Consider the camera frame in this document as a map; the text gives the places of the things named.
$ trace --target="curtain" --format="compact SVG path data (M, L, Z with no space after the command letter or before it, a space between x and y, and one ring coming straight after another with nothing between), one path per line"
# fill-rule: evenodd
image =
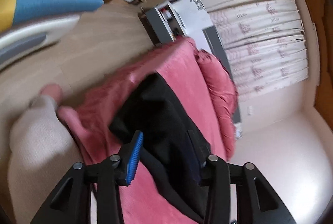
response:
M294 0L272 0L211 12L239 101L308 77L303 25Z

